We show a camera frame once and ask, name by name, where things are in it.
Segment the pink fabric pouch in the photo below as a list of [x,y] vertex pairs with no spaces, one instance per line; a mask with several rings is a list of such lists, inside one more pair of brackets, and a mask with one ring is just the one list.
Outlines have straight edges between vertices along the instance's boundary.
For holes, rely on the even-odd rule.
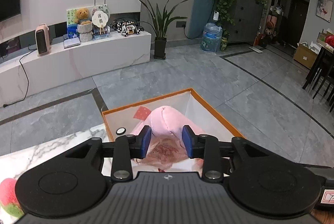
[[170,106],[161,106],[154,110],[139,107],[134,115],[140,122],[131,134],[138,135],[147,125],[151,128],[151,142],[144,159],[134,159],[137,165],[151,166],[159,172],[170,169],[173,164],[188,159],[182,140],[182,128],[189,125],[195,134],[203,134],[199,126]]

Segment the potted green plant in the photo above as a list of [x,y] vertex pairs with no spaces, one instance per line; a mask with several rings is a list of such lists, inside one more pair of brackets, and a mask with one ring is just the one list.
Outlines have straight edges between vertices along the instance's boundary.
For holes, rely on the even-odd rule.
[[170,0],[167,0],[163,10],[160,10],[158,4],[153,8],[149,0],[138,0],[140,3],[148,10],[150,21],[139,21],[142,24],[148,24],[152,27],[152,30],[155,34],[154,38],[154,59],[165,60],[166,59],[166,42],[167,42],[167,31],[169,25],[174,21],[185,20],[187,17],[184,16],[174,16],[172,17],[173,12],[176,8],[189,0],[182,0],[176,4],[170,11],[167,11],[167,4]]

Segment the dark dining table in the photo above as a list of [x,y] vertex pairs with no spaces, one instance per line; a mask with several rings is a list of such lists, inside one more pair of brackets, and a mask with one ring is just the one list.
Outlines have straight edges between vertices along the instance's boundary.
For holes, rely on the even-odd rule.
[[333,69],[333,51],[330,51],[326,47],[321,47],[319,54],[317,55],[313,66],[306,76],[306,81],[302,86],[302,89],[306,89],[308,85],[312,83],[316,74],[319,73],[318,78],[323,77],[322,85],[328,80],[328,75]]

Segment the cardboard box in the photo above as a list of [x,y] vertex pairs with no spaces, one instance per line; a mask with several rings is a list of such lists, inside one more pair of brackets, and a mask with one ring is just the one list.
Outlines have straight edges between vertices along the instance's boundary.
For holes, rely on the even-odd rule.
[[298,43],[293,59],[306,68],[311,69],[318,54],[320,53],[320,50],[321,46],[313,42],[311,42],[310,45],[306,42]]

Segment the brown teddy bear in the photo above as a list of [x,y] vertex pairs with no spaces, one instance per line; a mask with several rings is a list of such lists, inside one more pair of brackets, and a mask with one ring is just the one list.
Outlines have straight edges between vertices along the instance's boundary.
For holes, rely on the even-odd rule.
[[79,8],[75,11],[74,23],[78,25],[86,25],[91,23],[89,9]]

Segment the orange storage box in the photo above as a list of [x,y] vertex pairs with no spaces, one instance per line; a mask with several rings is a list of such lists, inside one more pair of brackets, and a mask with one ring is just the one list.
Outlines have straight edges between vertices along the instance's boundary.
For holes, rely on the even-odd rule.
[[242,136],[192,88],[104,111],[102,117],[110,141],[138,135],[145,125],[152,129],[147,156],[131,161],[133,175],[140,171],[201,173],[203,161],[186,154],[182,141],[185,125],[197,135],[209,134],[223,142]]

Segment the pink space heater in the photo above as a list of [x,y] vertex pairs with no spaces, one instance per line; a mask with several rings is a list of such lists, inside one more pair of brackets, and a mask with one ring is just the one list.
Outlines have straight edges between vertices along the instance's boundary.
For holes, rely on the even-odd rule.
[[35,29],[35,41],[38,56],[43,56],[50,53],[50,33],[49,27],[46,24],[40,24]]

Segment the grey drawer cabinet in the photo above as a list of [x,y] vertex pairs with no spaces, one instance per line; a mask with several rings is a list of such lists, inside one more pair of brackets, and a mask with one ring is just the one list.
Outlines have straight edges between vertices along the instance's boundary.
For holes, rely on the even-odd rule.
[[264,5],[258,0],[236,0],[230,16],[234,24],[229,25],[229,43],[253,43],[259,30]]

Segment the blue water jug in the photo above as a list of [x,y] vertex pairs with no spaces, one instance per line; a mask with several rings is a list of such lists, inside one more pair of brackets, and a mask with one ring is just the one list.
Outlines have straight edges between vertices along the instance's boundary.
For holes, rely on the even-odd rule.
[[212,22],[208,22],[203,29],[203,36],[201,40],[201,49],[206,52],[216,53],[220,48],[223,29],[217,25],[219,20],[219,12],[213,12]]

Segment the black white toy vehicle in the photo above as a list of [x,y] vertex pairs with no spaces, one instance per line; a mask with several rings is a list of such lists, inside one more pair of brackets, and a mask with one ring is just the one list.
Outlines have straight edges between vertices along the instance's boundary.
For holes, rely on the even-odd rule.
[[111,23],[113,30],[117,31],[124,37],[134,34],[140,34],[144,31],[143,27],[139,25],[139,22],[136,20],[129,20],[126,18],[118,18],[113,20]]

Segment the white tv console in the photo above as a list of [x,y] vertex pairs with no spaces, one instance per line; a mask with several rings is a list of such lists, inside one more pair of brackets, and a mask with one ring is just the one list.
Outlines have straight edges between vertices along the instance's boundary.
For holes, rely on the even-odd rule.
[[52,45],[50,53],[36,51],[1,64],[1,104],[10,104],[50,88],[83,78],[148,62],[151,34],[122,36],[112,32],[108,38],[92,40],[64,49]]

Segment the pink green fluffy peach plush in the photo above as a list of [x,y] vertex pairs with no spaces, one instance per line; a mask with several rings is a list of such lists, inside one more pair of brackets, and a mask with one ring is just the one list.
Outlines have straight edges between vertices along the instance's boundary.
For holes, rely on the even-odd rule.
[[16,182],[13,178],[6,178],[1,182],[1,208],[8,215],[20,218],[24,213],[15,194]]

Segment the white paper fan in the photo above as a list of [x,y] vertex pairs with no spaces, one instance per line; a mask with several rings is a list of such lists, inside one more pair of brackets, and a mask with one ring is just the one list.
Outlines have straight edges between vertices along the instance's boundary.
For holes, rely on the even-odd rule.
[[92,16],[92,23],[99,28],[100,34],[104,32],[104,27],[107,25],[108,20],[108,15],[102,10],[95,11]]

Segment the small notebook on console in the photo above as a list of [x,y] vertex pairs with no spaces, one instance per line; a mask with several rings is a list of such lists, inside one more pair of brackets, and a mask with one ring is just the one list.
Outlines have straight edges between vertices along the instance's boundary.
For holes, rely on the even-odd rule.
[[80,42],[80,39],[78,37],[67,38],[63,41],[64,49],[75,47],[75,46],[80,45],[80,44],[81,44],[81,42]]

